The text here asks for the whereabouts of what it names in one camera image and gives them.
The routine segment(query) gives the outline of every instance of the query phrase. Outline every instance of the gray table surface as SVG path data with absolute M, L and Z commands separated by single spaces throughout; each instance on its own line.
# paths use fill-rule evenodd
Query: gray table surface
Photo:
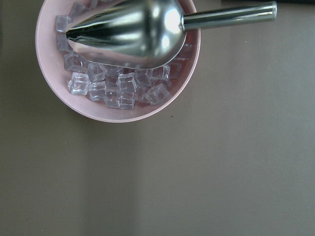
M 184 92 L 110 124 L 46 84 L 42 3 L 0 1 L 1 236 L 315 235 L 315 5 L 204 30 Z

